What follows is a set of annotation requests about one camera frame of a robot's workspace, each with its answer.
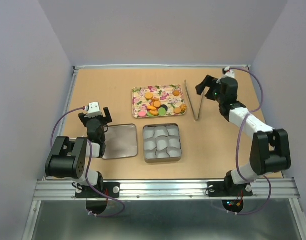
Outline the metal tongs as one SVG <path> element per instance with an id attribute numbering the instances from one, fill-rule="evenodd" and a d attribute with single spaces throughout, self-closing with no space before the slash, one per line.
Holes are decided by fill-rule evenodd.
<path id="1" fill-rule="evenodd" d="M 203 96 L 204 93 L 202 93 L 201 95 L 199 95 L 198 97 L 198 101 L 196 101 L 195 98 L 193 98 L 191 91 L 188 88 L 188 83 L 186 80 L 184 80 L 184 90 L 185 90 L 185 94 L 187 96 L 187 100 L 188 100 L 188 104 L 189 104 L 189 108 L 192 112 L 193 115 L 193 119 L 195 122 L 198 122 L 201 116 L 201 108 L 202 108 L 202 102 L 203 102 Z"/>

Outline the orange flower cookie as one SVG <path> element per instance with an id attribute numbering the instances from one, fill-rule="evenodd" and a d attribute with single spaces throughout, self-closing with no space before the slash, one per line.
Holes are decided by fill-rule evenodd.
<path id="1" fill-rule="evenodd" d="M 187 109 L 187 106 L 185 104 L 182 104 L 180 105 L 180 109 L 181 109 L 181 112 L 185 112 Z"/>

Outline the small ridged orange cookie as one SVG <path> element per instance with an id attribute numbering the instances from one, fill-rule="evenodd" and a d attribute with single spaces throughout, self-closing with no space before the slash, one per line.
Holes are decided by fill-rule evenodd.
<path id="1" fill-rule="evenodd" d="M 178 97 L 179 95 L 180 95 L 180 92 L 179 92 L 179 91 L 177 91 L 177 90 L 173 91 L 173 96 Z"/>

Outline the plain round orange cookie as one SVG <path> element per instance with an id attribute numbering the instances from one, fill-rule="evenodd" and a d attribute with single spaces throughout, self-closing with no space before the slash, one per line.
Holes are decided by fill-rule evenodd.
<path id="1" fill-rule="evenodd" d="M 179 107 L 174 108 L 174 113 L 175 114 L 180 114 L 181 113 L 181 109 Z"/>

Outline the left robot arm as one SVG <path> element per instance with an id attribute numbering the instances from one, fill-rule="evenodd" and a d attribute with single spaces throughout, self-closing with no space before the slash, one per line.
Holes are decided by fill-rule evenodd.
<path id="1" fill-rule="evenodd" d="M 71 140 L 67 136 L 54 137 L 57 125 L 70 113 L 79 113 L 78 118 L 86 128 L 86 137 Z M 99 197 L 104 192 L 101 173 L 90 169 L 90 163 L 85 164 L 87 157 L 103 158 L 106 150 L 105 134 L 108 124 L 112 122 L 108 107 L 100 110 L 98 103 L 79 107 L 65 113 L 55 124 L 51 139 L 51 151 L 46 160 L 45 173 L 48 177 L 71 179 L 81 186 L 87 186 L 87 191 L 93 197 Z"/>

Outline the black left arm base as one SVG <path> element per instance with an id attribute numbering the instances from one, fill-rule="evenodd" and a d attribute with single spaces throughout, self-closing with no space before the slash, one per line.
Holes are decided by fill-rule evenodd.
<path id="1" fill-rule="evenodd" d="M 103 184 L 98 183 L 93 186 L 94 191 L 90 186 L 77 185 L 75 186 L 75 198 L 77 199 L 96 199 L 104 198 L 98 192 L 111 198 L 119 198 L 120 183 L 119 182 L 104 182 Z"/>

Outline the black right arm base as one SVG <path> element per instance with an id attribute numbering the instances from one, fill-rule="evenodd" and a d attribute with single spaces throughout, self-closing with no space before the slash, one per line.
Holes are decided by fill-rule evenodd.
<path id="1" fill-rule="evenodd" d="M 223 181 L 212 181 L 207 185 L 205 194 L 209 197 L 251 197 L 250 184 L 226 184 Z"/>

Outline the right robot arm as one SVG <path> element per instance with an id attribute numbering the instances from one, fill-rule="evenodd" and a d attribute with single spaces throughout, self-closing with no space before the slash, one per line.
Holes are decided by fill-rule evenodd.
<path id="1" fill-rule="evenodd" d="M 208 89 L 205 97 L 218 103 L 220 115 L 237 126 L 240 134 L 245 133 L 252 140 L 249 162 L 243 166 L 237 165 L 235 170 L 227 173 L 228 180 L 223 182 L 226 194 L 234 195 L 243 184 L 290 168 L 287 132 L 266 125 L 237 100 L 238 83 L 231 74 L 226 73 L 221 78 L 207 75 L 195 87 L 196 93 L 201 95 L 205 88 Z"/>

